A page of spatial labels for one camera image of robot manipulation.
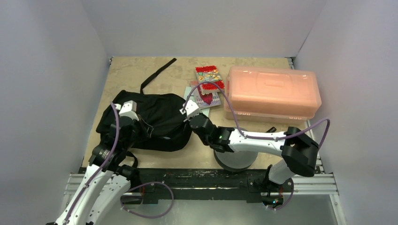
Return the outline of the black student backpack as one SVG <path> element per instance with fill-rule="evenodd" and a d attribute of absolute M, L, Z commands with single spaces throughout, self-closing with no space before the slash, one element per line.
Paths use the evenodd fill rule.
<path fill-rule="evenodd" d="M 130 148 L 173 152 L 183 149 L 192 134 L 192 129 L 185 122 L 180 109 L 185 103 L 182 97 L 169 94 L 145 94 L 143 89 L 163 70 L 176 61 L 173 58 L 141 83 L 140 92 L 120 91 L 113 100 L 115 105 L 133 100 L 137 103 L 136 113 L 145 129 L 146 138 L 133 146 L 116 146 L 116 150 Z M 100 144 L 112 148 L 114 141 L 109 136 L 110 125 L 115 121 L 114 111 L 109 106 L 102 114 L 96 132 L 100 134 Z"/>

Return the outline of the red treehouse paperback book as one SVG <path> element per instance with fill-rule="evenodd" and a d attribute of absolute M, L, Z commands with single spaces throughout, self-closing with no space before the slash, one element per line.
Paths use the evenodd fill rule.
<path fill-rule="evenodd" d="M 225 84 L 219 73 L 218 67 L 215 65 L 195 67 L 195 74 L 199 83 L 208 81 L 217 84 L 221 90 L 224 90 Z M 199 86 L 201 94 L 217 93 L 220 90 L 211 83 L 204 83 Z"/>

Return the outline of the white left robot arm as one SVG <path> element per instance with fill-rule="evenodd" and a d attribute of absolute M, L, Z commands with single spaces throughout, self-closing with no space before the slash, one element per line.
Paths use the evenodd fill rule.
<path fill-rule="evenodd" d="M 128 149 L 145 127 L 140 116 L 119 116 L 119 126 L 113 122 L 94 148 L 79 187 L 54 225 L 96 225 L 122 194 L 139 188 L 138 159 Z"/>

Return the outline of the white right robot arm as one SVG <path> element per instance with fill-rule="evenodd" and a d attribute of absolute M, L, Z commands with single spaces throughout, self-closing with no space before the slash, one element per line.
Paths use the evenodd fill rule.
<path fill-rule="evenodd" d="M 214 151 L 217 163 L 230 172 L 249 168 L 259 153 L 281 157 L 268 168 L 263 184 L 276 190 L 294 175 L 313 177 L 319 144 L 296 127 L 285 132 L 259 133 L 218 127 L 202 113 L 188 119 L 193 132 Z"/>

